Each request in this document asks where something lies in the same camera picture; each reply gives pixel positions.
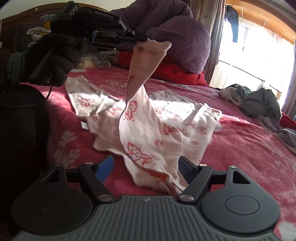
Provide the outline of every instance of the white fabric with fox print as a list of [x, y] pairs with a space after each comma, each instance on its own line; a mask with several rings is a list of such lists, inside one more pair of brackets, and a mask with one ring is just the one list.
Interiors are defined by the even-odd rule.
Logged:
[[68, 78], [65, 86], [76, 114], [96, 137], [95, 149], [123, 156], [138, 187], [178, 195], [187, 186], [178, 171], [179, 157], [199, 164], [221, 111], [171, 91], [148, 98], [143, 84], [169, 48], [170, 43], [150, 40], [135, 46], [125, 101], [82, 76]]

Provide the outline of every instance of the gloved hand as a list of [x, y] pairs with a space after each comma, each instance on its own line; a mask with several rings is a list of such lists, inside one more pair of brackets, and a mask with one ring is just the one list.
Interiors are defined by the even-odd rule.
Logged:
[[61, 33], [42, 37], [28, 49], [25, 56], [24, 77], [28, 79], [48, 50], [54, 47], [54, 52], [47, 60], [50, 69], [48, 74], [52, 76], [49, 84], [61, 86], [67, 79], [67, 73], [73, 69], [74, 63], [79, 62], [81, 55], [87, 51], [87, 42], [77, 40]]

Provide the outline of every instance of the window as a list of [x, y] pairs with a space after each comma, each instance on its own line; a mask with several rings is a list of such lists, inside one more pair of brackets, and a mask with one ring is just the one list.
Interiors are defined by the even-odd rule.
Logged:
[[232, 29], [225, 22], [220, 45], [219, 60], [267, 81], [278, 91], [290, 83], [294, 56], [293, 45], [286, 41], [276, 43], [274, 33], [239, 24], [238, 42], [232, 42]]

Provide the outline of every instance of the green wristband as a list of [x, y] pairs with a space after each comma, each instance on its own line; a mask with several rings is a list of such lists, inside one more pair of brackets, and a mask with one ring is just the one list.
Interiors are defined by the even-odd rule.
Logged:
[[24, 80], [26, 54], [27, 50], [20, 53], [13, 53], [8, 59], [7, 73], [10, 83], [13, 85], [17, 85], [21, 82], [26, 82], [26, 80]]

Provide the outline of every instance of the pink bedspread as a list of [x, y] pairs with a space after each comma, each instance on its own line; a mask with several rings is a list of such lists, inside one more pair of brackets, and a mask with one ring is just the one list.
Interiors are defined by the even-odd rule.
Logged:
[[[128, 71], [111, 67], [105, 70], [87, 70], [70, 73], [83, 75], [88, 81], [111, 95], [124, 99]], [[37, 87], [47, 95], [49, 87]], [[223, 116], [212, 136], [201, 163], [215, 170], [227, 170], [235, 165], [267, 190], [281, 206], [281, 219], [275, 233], [283, 240], [296, 238], [296, 156], [291, 154], [273, 134], [257, 122], [243, 115], [239, 109], [218, 96], [218, 91], [203, 86], [187, 86], [149, 79], [145, 84], [148, 94], [169, 89], [181, 96], [210, 107], [220, 109]], [[92, 148], [94, 137], [81, 128], [80, 121], [71, 107], [64, 86], [53, 88], [49, 97], [51, 133], [48, 158], [51, 164], [62, 163], [74, 168], [91, 161], [98, 162], [109, 153], [99, 153]], [[134, 185], [123, 159], [115, 158], [115, 167], [106, 179], [105, 186], [115, 195], [154, 195], [156, 191]]]

